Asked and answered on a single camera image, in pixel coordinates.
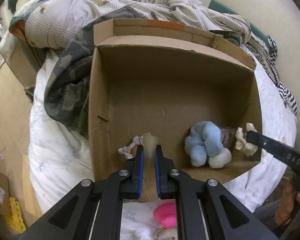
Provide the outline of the person right hand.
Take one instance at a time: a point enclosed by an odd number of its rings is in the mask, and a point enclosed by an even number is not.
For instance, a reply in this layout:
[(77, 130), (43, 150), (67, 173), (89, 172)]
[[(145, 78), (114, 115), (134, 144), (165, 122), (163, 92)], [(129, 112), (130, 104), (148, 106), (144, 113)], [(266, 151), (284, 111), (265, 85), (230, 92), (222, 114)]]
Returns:
[[(283, 226), (290, 223), (290, 215), (294, 209), (294, 202), (300, 204), (300, 191), (293, 197), (293, 185), (288, 183), (283, 191), (283, 196), (277, 208), (274, 219), (278, 226)], [(298, 219), (294, 229), (300, 225), (300, 218)]]

